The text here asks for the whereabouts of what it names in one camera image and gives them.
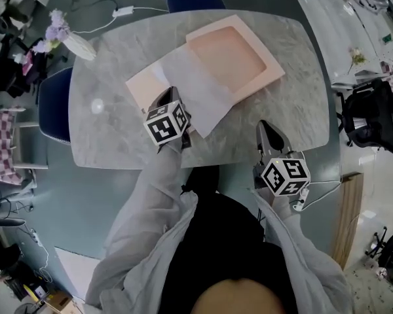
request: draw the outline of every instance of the desk clutter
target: desk clutter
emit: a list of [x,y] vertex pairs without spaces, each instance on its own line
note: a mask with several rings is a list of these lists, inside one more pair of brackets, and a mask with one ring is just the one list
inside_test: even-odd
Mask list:
[[142,113],[167,88],[178,88],[191,124],[207,137],[233,105],[285,74],[267,47],[232,15],[186,35],[171,51],[126,82]]

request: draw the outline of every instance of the jacket sleeve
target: jacket sleeve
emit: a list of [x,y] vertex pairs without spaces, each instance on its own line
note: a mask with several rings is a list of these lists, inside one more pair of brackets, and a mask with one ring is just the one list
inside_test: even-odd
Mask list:
[[96,266],[86,304],[100,306],[103,290],[122,284],[126,273],[153,250],[180,218],[178,172],[181,140],[164,145],[140,173],[136,186],[119,211],[105,242],[105,258]]
[[339,313],[352,312],[352,296],[341,267],[303,235],[300,214],[291,212],[288,200],[288,197],[276,198],[272,209],[286,225],[309,270],[319,279],[334,308]]

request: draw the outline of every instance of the floor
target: floor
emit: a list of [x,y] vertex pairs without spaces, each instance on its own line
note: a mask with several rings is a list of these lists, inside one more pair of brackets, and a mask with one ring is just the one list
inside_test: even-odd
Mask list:
[[[91,4],[95,1],[97,0],[78,0],[75,2],[75,7]],[[165,0],[116,1],[122,7],[134,5],[166,8]],[[299,20],[310,36],[318,54],[320,65],[322,68],[324,67],[316,39],[297,0],[224,0],[224,2],[230,9],[256,10]],[[67,12],[67,20],[75,30],[94,29],[108,23],[111,19],[113,4],[109,1],[79,9],[76,12],[70,12],[70,5],[71,0],[51,0],[47,9],[37,9],[33,24],[27,34],[27,44],[29,44],[29,40],[33,41],[43,36],[45,28],[49,24],[48,13],[55,8]],[[103,31],[158,13],[153,10],[139,10],[131,16],[119,18]],[[103,31],[87,34],[84,37],[89,39]],[[59,51],[63,54],[66,53],[62,47],[59,48]],[[73,59],[73,56],[69,56],[68,64],[72,64]],[[59,64],[55,67],[55,70],[61,67],[63,65]],[[329,98],[329,113],[334,113],[335,103],[332,91],[329,87],[326,71],[323,70],[323,72]],[[11,99],[6,94],[1,94],[0,104],[5,106],[19,104],[28,108],[20,116],[20,120],[32,120],[37,116],[34,97],[31,94],[25,94],[17,99]],[[308,150],[305,153],[313,181],[337,180],[340,175],[339,134],[335,115],[331,114],[329,125],[329,143],[324,147]],[[37,171],[38,188],[35,189],[35,197],[31,201],[34,210],[30,213],[20,211],[20,216],[27,220],[30,228],[35,228],[50,253],[47,270],[54,276],[56,283],[75,294],[73,286],[56,258],[54,247],[91,257],[101,257],[102,243],[109,227],[117,211],[128,199],[139,171],[77,167],[73,163],[69,146],[47,139],[35,129],[27,131],[24,138],[25,142],[23,144],[26,146],[24,157],[33,162],[48,164],[49,169]],[[222,166],[219,190],[242,202],[253,213],[256,213],[257,209],[254,202],[246,190],[246,187],[252,185],[252,166],[253,164]],[[314,185],[310,192],[309,201],[320,197],[331,190],[333,186],[334,184],[330,183]],[[11,191],[9,187],[2,186],[2,189],[4,192]],[[304,211],[301,218],[305,235],[320,250],[327,253],[331,250],[333,239],[337,196],[338,192],[330,194],[320,203]],[[10,240],[20,244],[26,255],[26,260],[32,266],[38,268],[44,265],[47,257],[45,251],[36,246],[26,234],[18,230],[9,230],[7,235]]]

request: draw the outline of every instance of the wooden panel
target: wooden panel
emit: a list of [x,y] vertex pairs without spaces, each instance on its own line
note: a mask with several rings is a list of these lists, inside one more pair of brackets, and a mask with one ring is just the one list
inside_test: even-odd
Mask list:
[[356,173],[343,178],[339,200],[337,230],[332,258],[344,269],[354,241],[360,216],[364,174]]

